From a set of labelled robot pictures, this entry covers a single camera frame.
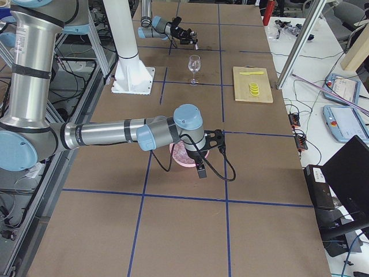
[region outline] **blue cable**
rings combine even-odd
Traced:
[[[362,232],[361,234],[359,234],[359,235],[357,235],[356,236],[356,238],[353,240],[353,242],[351,243],[351,246],[350,246],[350,249],[349,249],[349,251],[348,251],[348,253],[347,253],[347,257],[346,257],[346,260],[345,260],[345,264],[344,264],[344,267],[343,267],[343,269],[342,269],[342,273],[341,273],[341,277],[345,277],[346,275],[344,275],[345,274],[345,269],[346,269],[346,265],[347,265],[347,262],[348,262],[348,258],[349,258],[349,256],[350,256],[350,254],[351,254],[351,250],[352,250],[352,248],[353,248],[353,245],[355,244],[355,242],[359,239],[359,237],[361,236],[361,235],[363,235],[365,232]]]

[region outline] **pink bowl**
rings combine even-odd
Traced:
[[[172,152],[173,143],[169,145],[169,152]],[[181,140],[177,144],[174,144],[173,159],[177,164],[184,167],[195,167],[195,161],[191,159],[186,152],[185,144]]]

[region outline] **white label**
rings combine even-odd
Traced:
[[[314,167],[312,171],[314,172],[314,179],[317,183],[325,183],[325,178],[321,169]]]
[[[338,76],[333,84],[333,91],[350,102],[353,101],[355,89],[356,89],[356,81]]]
[[[21,54],[27,47],[27,29],[17,27],[15,52]]]

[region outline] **sticker label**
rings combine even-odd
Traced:
[[[314,179],[317,183],[325,183],[325,178],[321,169],[314,167],[312,171],[314,172]]]
[[[24,53],[27,47],[27,29],[17,27],[15,52]]]

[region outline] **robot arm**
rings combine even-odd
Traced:
[[[142,1],[141,27],[138,29],[138,36],[143,39],[168,39],[169,36],[172,36],[178,39],[180,44],[193,44],[197,50],[197,32],[191,29],[182,29],[179,26],[182,20],[180,17],[173,18],[171,22],[160,16],[155,16],[154,19],[152,19],[151,3],[152,0]]]
[[[200,111],[193,105],[177,108],[173,117],[132,119],[110,123],[52,123],[46,121],[55,37],[73,15],[78,0],[16,0],[12,14],[17,20],[16,50],[12,67],[9,108],[0,118],[0,168],[21,171],[53,154],[84,145],[138,142],[144,151],[182,140],[205,177],[203,160],[207,150],[225,150],[220,130],[204,131]],[[37,7],[21,4],[38,5]],[[70,13],[55,17],[60,4]]]

